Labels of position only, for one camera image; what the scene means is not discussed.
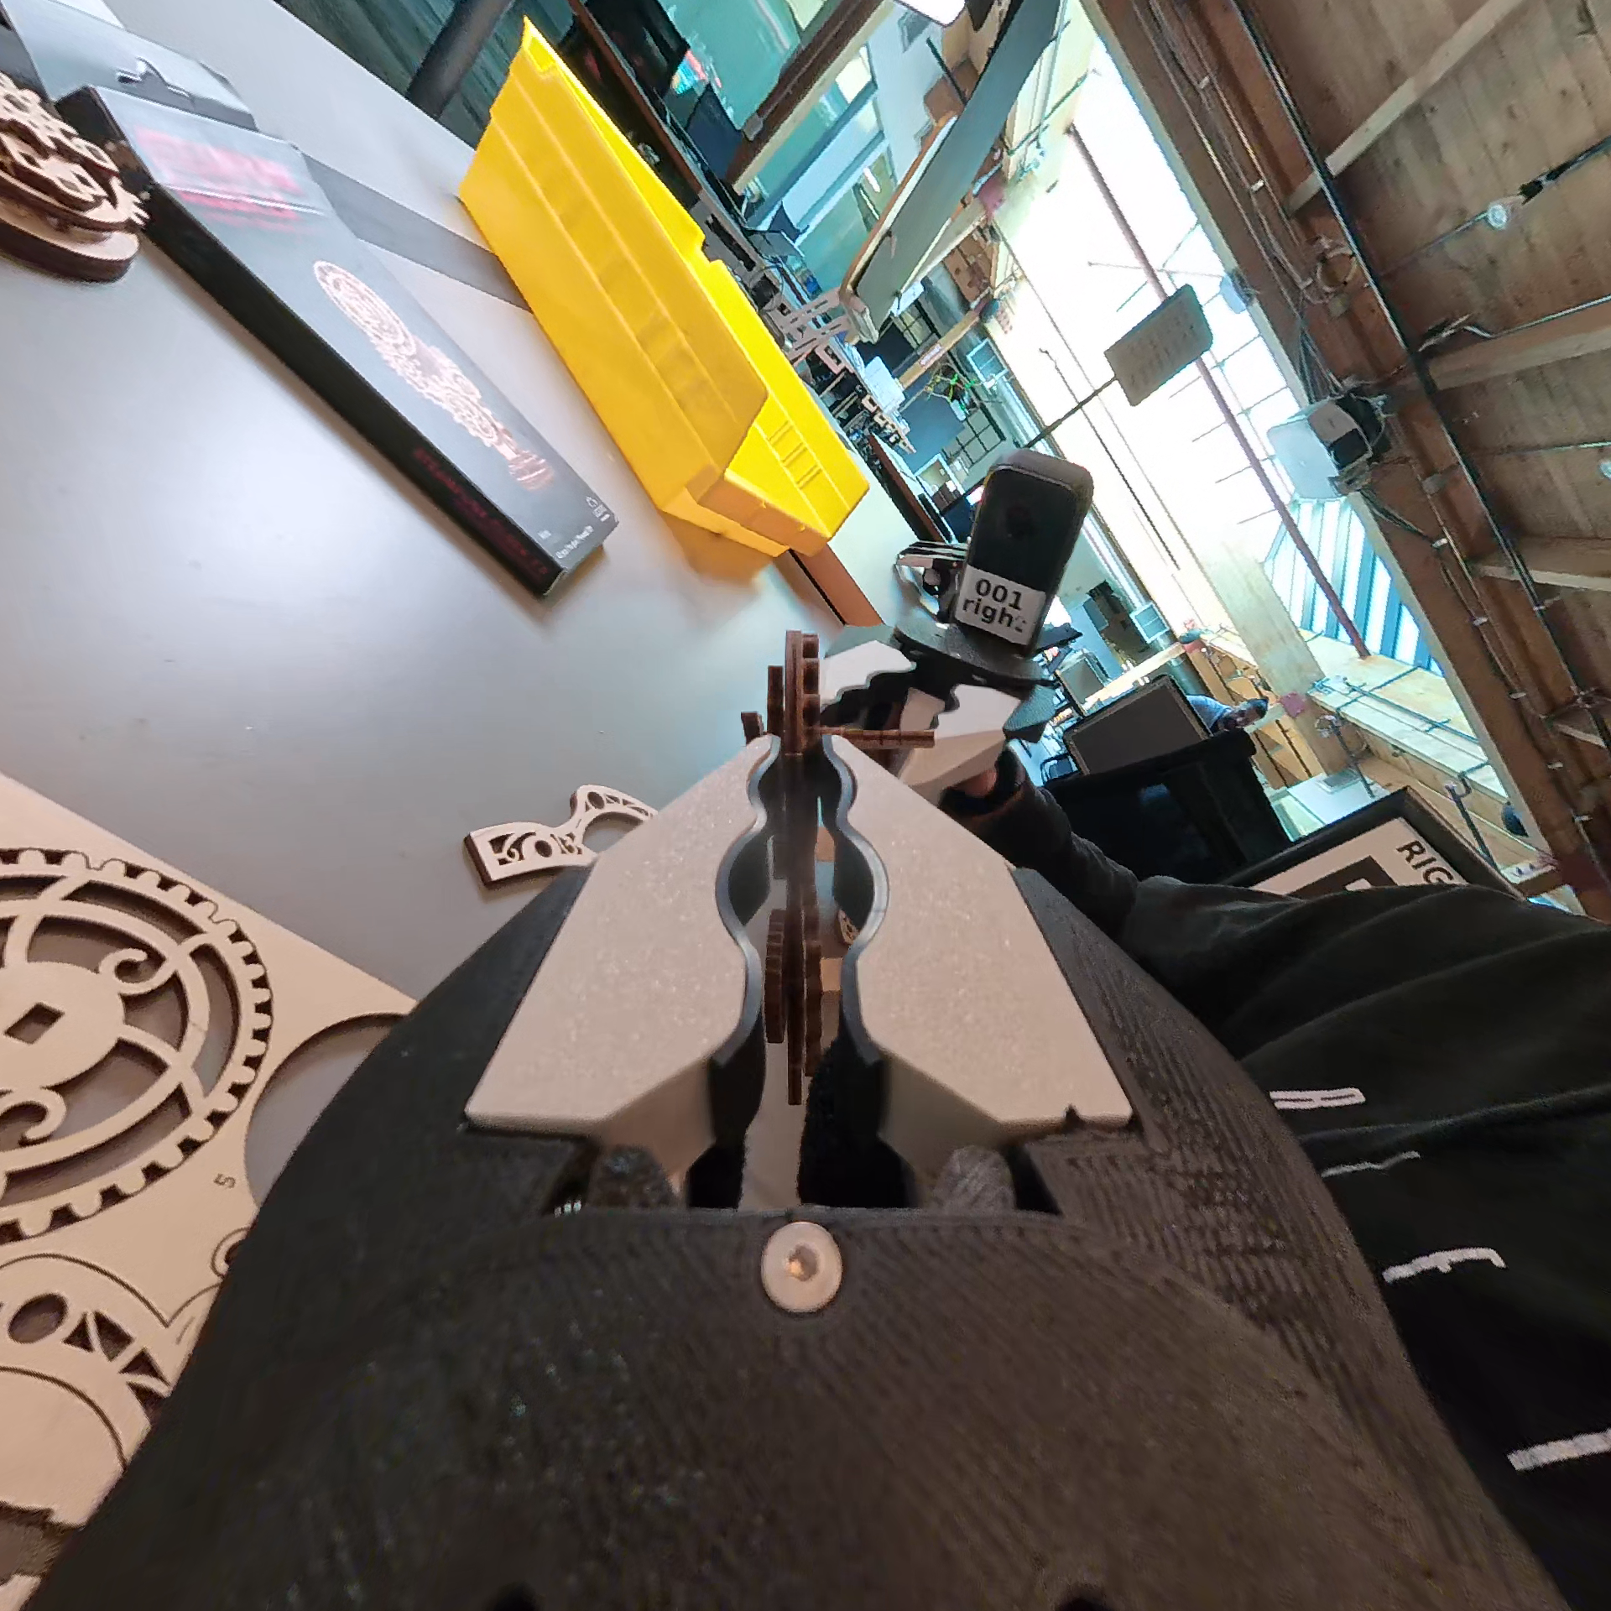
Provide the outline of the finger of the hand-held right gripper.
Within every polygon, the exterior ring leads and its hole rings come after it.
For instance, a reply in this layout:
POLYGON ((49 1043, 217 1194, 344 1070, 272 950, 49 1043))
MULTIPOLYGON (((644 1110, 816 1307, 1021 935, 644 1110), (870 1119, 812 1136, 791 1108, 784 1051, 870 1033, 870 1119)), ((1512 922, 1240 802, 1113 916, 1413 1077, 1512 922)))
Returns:
POLYGON ((924 687, 917 661, 883 634, 826 653, 819 696, 823 728, 931 731, 944 712, 944 699, 924 687))
POLYGON ((992 770, 1007 745, 1011 692, 951 692, 934 712, 934 745, 913 747, 899 759, 899 779, 937 802, 945 790, 992 770))

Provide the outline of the wooden ornate bracket piece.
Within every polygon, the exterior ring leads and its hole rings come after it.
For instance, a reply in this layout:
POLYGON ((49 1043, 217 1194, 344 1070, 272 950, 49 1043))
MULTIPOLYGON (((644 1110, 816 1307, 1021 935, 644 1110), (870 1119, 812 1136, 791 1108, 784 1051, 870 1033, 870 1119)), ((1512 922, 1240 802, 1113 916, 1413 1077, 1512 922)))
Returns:
POLYGON ((657 814, 636 794, 586 781, 572 793, 572 811, 563 822, 506 820, 467 832, 464 846, 480 884, 498 887, 536 874, 589 869, 598 850, 589 849, 588 835, 600 822, 636 827, 657 814))

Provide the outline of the hanging sign on pole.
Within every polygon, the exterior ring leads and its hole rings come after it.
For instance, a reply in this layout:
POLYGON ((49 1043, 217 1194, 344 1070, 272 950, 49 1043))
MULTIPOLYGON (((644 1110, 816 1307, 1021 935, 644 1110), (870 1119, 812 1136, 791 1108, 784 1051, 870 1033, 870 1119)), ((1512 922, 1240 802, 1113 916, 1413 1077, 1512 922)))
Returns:
POLYGON ((1194 287, 1173 291, 1127 330, 1103 358, 1128 405, 1141 405, 1213 349, 1213 323, 1194 287))

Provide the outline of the black and white framed sign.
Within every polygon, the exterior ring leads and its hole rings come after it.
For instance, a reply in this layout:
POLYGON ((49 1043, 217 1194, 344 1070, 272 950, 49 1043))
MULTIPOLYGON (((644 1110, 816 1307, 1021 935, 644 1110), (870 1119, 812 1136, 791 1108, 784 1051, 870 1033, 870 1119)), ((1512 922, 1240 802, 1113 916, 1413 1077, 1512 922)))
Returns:
POLYGON ((1226 882, 1298 900, 1372 887, 1481 887, 1518 894, 1509 878, 1408 790, 1375 797, 1226 882))

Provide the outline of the wooden gear clock assembly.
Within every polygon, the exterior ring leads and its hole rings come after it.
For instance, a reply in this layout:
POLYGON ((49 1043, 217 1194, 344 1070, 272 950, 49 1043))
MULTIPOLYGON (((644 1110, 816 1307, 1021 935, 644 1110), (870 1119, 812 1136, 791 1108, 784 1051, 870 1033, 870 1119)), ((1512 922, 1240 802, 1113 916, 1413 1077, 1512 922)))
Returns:
POLYGON ((864 722, 823 719, 822 643, 812 633, 788 633, 781 665, 769 668, 769 712, 742 713, 747 738, 772 736, 779 755, 762 771, 769 820, 769 867, 781 887, 769 912, 762 950, 762 1037, 786 1051, 786 1093, 793 1108, 809 1095, 823 1049, 826 936, 819 905, 819 832, 823 817, 823 767, 828 738, 840 736, 864 755, 906 755, 936 747, 931 728, 871 728, 864 722))

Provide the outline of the black computer monitor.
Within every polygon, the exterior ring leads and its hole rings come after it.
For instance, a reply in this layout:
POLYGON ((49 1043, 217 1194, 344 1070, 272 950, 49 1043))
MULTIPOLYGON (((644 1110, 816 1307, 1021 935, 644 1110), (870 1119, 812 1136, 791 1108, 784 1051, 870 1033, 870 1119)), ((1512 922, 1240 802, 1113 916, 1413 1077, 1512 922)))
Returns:
POLYGON ((1245 731, 1206 736, 1188 690, 1170 675, 1110 699, 1063 731, 1066 775, 1048 775, 1053 793, 1068 794, 1098 776, 1119 776, 1120 790, 1150 790, 1200 775, 1221 779, 1254 767, 1245 731))

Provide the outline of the wooden sheet with large gear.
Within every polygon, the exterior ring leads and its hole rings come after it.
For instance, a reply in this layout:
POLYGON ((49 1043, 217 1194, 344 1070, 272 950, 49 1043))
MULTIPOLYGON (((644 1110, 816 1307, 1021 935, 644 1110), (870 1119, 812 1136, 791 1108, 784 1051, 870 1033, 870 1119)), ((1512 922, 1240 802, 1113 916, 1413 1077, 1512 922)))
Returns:
POLYGON ((173 1395, 297 1055, 412 999, 4 776, 4 1606, 173 1395))

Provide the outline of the person's right forearm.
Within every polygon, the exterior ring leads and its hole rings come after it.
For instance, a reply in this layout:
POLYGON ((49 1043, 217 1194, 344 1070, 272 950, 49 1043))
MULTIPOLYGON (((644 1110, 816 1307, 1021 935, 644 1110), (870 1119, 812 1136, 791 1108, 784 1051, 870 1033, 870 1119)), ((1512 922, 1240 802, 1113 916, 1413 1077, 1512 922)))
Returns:
POLYGON ((1004 813, 960 822, 1016 869, 1042 877, 1140 968, 1176 992, 1230 976, 1244 947, 1297 907, 1269 892, 1173 877, 1141 878, 1077 835, 1057 799, 1029 775, 1025 793, 1004 813))

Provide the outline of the round wooden gear base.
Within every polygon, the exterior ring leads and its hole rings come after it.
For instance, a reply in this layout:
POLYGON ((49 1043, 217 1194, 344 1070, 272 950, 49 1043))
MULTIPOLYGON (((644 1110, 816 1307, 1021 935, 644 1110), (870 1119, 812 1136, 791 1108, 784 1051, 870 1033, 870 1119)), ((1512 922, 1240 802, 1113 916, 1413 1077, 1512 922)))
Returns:
POLYGON ((122 280, 149 213, 110 151, 4 72, 4 257, 84 285, 122 280))

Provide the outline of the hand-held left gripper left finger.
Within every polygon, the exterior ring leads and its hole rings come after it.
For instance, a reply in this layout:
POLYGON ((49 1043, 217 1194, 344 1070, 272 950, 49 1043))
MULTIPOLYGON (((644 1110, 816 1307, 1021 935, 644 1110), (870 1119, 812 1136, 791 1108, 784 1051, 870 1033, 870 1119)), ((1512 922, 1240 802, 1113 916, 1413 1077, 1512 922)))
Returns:
POLYGON ((649 1151, 694 1206, 738 1206, 769 1077, 775 736, 588 870, 465 1117, 494 1136, 649 1151))

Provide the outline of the nested yellow plastic bins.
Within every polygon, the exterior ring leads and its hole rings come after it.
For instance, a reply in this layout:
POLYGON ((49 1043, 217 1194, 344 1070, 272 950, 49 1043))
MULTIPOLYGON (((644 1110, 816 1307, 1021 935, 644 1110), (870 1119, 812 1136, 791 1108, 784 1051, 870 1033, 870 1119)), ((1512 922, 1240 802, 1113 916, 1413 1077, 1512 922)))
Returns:
POLYGON ((523 24, 460 202, 653 504, 814 557, 870 489, 704 230, 523 24))

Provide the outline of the black puzzle box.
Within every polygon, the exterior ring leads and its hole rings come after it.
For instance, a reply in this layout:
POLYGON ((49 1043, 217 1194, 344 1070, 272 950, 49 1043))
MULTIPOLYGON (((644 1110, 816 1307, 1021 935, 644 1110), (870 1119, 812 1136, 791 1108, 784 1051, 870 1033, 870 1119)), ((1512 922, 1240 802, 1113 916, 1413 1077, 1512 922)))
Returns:
POLYGON ((110 146, 151 240, 532 592, 603 549, 616 511, 339 217, 297 146, 131 88, 56 107, 110 146))

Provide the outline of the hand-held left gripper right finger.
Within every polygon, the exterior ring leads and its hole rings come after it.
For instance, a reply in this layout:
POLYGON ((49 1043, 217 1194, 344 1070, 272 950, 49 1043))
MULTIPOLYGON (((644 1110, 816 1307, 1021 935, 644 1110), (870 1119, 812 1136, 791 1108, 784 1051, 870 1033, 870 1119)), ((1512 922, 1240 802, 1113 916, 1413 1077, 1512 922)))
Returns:
POLYGON ((823 1055, 826 1206, 906 1206, 960 1147, 1094 1128, 1133 1100, 1077 999, 1077 912, 847 742, 823 745, 854 940, 823 1055))

